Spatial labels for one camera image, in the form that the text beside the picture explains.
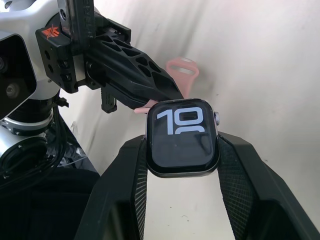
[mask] white backdrop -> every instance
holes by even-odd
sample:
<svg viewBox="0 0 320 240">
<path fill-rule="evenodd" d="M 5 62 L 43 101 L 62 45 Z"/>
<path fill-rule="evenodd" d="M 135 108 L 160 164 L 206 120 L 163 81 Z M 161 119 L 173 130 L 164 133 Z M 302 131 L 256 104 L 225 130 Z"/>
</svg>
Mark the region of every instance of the white backdrop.
<svg viewBox="0 0 320 240">
<path fill-rule="evenodd" d="M 191 97 L 220 112 L 219 131 L 252 143 L 320 230 L 320 1 L 96 0 L 132 29 L 132 45 L 161 67 L 186 57 L 200 75 Z M 145 116 L 119 104 L 101 111 L 99 91 L 63 94 L 61 114 L 100 173 L 122 144 L 145 132 Z M 146 240 L 234 239 L 218 174 L 149 174 Z"/>
</svg>

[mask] watch face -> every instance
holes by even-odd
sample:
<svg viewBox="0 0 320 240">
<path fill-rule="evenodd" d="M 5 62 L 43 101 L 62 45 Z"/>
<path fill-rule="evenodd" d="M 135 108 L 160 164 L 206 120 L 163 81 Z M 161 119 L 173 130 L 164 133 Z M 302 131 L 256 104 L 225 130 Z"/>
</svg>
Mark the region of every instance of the watch face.
<svg viewBox="0 0 320 240">
<path fill-rule="evenodd" d="M 163 101 L 147 116 L 147 163 L 159 177 L 198 176 L 219 160 L 211 106 L 201 99 Z"/>
</svg>

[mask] number 10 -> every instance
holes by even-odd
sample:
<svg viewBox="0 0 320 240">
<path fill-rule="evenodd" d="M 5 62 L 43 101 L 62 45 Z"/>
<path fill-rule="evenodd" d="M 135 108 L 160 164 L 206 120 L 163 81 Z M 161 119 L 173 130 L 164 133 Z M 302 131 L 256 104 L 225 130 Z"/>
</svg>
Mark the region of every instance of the number 10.
<svg viewBox="0 0 320 240">
<path fill-rule="evenodd" d="M 196 112 L 197 119 L 186 120 L 186 121 L 180 120 L 181 113 L 190 113 L 190 112 Z M 204 127 L 202 127 L 200 125 L 196 125 L 196 124 L 202 123 L 204 120 L 204 115 L 203 115 L 202 109 L 200 107 L 188 107 L 188 108 L 177 109 L 174 111 L 174 117 L 173 117 L 172 109 L 168 109 L 168 110 L 165 110 L 165 111 L 159 113 L 156 116 L 156 119 L 160 119 L 164 116 L 167 116 L 167 134 L 168 135 L 180 134 L 183 132 L 192 132 L 192 131 L 198 131 L 198 132 L 205 131 Z M 174 123 L 178 126 L 181 126 L 175 130 L 175 133 L 174 133 L 173 118 L 174 118 Z"/>
</svg>

